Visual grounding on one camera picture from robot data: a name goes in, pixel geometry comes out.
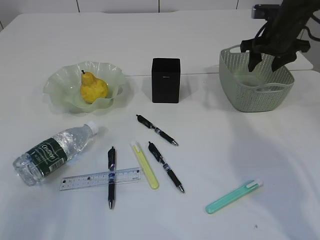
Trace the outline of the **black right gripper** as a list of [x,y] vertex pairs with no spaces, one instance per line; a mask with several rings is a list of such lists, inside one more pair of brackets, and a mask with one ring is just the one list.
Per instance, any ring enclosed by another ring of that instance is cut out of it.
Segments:
[[311,45],[298,36],[314,12],[320,9],[318,0],[284,0],[275,18],[269,18],[252,39],[240,44],[242,53],[249,52],[248,71],[252,72],[262,61],[262,54],[275,56],[272,72],[297,59],[296,52],[306,53]]

